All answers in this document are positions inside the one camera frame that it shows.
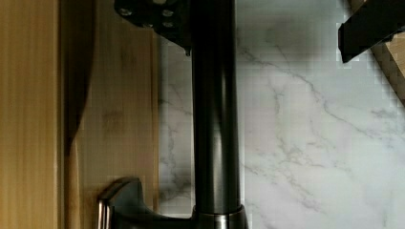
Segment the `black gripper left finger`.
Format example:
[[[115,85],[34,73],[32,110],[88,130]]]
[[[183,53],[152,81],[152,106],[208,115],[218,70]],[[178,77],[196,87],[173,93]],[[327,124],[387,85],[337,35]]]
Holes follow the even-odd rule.
[[[114,9],[133,25],[153,29],[191,55],[190,0],[115,0]]]

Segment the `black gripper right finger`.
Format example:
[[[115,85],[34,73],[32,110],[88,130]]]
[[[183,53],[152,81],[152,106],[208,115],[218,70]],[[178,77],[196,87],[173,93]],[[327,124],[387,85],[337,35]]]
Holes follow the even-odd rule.
[[[338,30],[344,63],[404,31],[405,0],[367,0]]]

